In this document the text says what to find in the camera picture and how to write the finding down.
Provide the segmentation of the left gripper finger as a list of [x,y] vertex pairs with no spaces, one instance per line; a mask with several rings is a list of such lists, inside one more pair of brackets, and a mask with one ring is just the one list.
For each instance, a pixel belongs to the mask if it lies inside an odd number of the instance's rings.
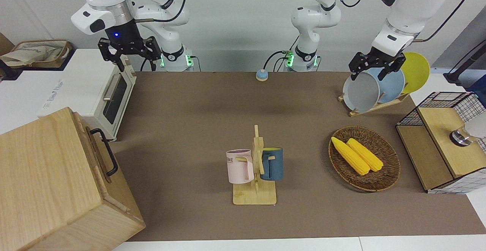
[[406,56],[404,53],[400,53],[392,62],[385,62],[383,67],[383,77],[385,78],[390,73],[398,72],[405,61]]
[[349,63],[349,69],[351,72],[351,80],[354,81],[358,75],[370,68],[368,64],[369,55],[357,52]]

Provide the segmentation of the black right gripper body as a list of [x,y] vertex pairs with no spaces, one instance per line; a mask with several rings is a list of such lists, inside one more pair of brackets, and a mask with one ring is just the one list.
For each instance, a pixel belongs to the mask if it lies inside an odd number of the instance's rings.
[[107,28],[105,32],[110,41],[109,45],[116,50],[116,53],[147,54],[148,52],[134,20]]

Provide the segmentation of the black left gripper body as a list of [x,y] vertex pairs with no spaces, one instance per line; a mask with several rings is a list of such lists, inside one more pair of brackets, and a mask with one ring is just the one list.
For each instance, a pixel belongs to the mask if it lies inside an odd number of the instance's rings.
[[391,56],[377,49],[376,47],[371,47],[369,55],[368,64],[370,68],[381,68],[384,67],[385,62],[392,62],[396,57]]

